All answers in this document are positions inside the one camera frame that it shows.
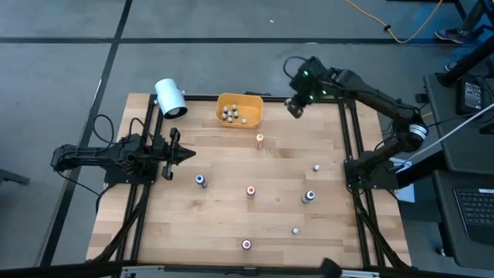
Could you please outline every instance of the small cylinder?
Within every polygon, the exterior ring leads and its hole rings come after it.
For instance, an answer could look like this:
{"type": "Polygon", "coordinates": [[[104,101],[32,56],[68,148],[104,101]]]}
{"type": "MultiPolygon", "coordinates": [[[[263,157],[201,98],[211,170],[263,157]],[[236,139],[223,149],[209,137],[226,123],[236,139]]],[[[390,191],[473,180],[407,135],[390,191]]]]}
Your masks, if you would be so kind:
{"type": "Polygon", "coordinates": [[[262,134],[257,134],[255,140],[257,141],[255,144],[255,148],[258,150],[262,149],[262,146],[264,145],[264,136],[262,136],[262,134]]]}
{"type": "Polygon", "coordinates": [[[248,239],[245,239],[244,241],[242,241],[242,248],[244,250],[249,250],[252,248],[252,243],[250,242],[250,240],[248,239]]]}
{"type": "Polygon", "coordinates": [[[255,196],[255,188],[253,186],[249,186],[246,190],[246,193],[247,193],[247,199],[253,200],[255,196]]]}
{"type": "Polygon", "coordinates": [[[200,185],[203,188],[208,187],[208,183],[206,182],[206,179],[202,175],[198,175],[197,177],[195,177],[195,182],[197,182],[198,185],[200,185]]]}
{"type": "Polygon", "coordinates": [[[308,191],[306,192],[306,194],[304,194],[302,196],[302,202],[304,204],[308,203],[308,202],[311,202],[312,200],[314,200],[316,197],[316,193],[314,193],[313,191],[308,191]]]}

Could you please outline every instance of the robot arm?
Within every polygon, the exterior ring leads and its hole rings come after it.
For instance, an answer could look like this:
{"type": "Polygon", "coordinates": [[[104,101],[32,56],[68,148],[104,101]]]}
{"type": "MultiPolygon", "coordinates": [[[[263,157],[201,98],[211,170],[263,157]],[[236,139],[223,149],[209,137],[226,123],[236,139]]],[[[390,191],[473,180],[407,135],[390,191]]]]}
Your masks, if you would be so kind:
{"type": "Polygon", "coordinates": [[[357,180],[369,181],[380,164],[401,152],[418,150],[427,136],[428,128],[418,108],[374,89],[351,70],[325,68],[314,56],[300,66],[290,86],[296,93],[286,100],[285,106],[295,118],[303,115],[305,106],[332,97],[360,101],[393,120],[396,138],[376,151],[365,151],[359,159],[348,161],[346,166],[357,180]]]}

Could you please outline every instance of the metal pole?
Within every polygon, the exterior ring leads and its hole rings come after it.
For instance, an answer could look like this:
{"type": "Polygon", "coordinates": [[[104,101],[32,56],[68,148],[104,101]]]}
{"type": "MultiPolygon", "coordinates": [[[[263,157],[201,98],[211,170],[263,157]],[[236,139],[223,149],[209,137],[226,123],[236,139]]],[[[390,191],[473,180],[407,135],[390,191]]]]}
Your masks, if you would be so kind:
{"type": "Polygon", "coordinates": [[[447,73],[437,73],[438,81],[443,86],[451,86],[456,80],[460,79],[464,74],[471,70],[478,63],[482,62],[486,57],[494,52],[494,35],[488,38],[480,46],[477,46],[465,58],[460,59],[458,64],[447,73]]]}

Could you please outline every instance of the yellow plastic basket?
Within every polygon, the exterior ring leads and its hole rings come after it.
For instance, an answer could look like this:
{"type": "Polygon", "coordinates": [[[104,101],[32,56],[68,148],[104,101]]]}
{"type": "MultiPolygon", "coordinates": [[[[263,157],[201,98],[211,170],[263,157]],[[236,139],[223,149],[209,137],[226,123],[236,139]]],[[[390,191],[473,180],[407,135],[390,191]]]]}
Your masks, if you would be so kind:
{"type": "Polygon", "coordinates": [[[216,105],[216,118],[225,127],[238,127],[238,128],[250,128],[255,129],[261,123],[262,120],[262,108],[264,102],[261,97],[248,96],[237,93],[222,93],[216,105]],[[233,122],[229,123],[223,120],[223,107],[227,107],[228,111],[232,111],[232,105],[237,106],[239,117],[235,119],[232,117],[233,122]],[[242,124],[242,119],[246,119],[247,123],[242,124]]]}

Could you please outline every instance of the wooden tabletop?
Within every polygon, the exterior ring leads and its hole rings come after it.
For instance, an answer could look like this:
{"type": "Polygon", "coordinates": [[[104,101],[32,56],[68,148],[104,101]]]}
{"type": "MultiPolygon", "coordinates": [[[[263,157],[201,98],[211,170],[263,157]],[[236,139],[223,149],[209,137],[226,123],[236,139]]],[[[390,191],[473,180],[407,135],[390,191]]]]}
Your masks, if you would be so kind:
{"type": "MultiPolygon", "coordinates": [[[[132,117],[144,120],[148,100],[149,94],[129,95],[118,138],[127,135],[132,117]]],[[[256,130],[222,127],[214,101],[188,101],[187,106],[181,119],[163,122],[161,134],[176,127],[180,144],[197,154],[173,166],[173,181],[159,176],[151,187],[139,263],[317,267],[328,257],[343,267],[362,266],[336,104],[312,105],[296,120],[282,103],[264,103],[256,130]],[[261,150],[255,149],[257,134],[265,138],[261,150]],[[316,164],[320,170],[314,172],[316,164]],[[206,189],[196,184],[196,175],[205,176],[206,189]],[[255,187],[253,200],[246,198],[248,186],[255,187]],[[316,199],[303,204],[308,190],[316,199]],[[300,233],[293,235],[294,228],[300,233]],[[249,251],[242,249],[243,239],[251,240],[249,251]]],[[[373,149],[382,140],[377,114],[360,103],[357,111],[365,149],[373,149]]],[[[352,129],[349,111],[347,117],[352,129]]],[[[134,125],[134,133],[141,131],[134,125]]],[[[356,154],[354,139],[352,145],[356,154]]],[[[88,259],[99,255],[121,227],[129,188],[117,185],[102,197],[88,259]]],[[[410,263],[397,202],[386,191],[373,194],[382,234],[410,263]]],[[[131,230],[124,259],[130,257],[133,238],[131,230]]],[[[370,233],[367,241],[375,264],[370,233]]]]}

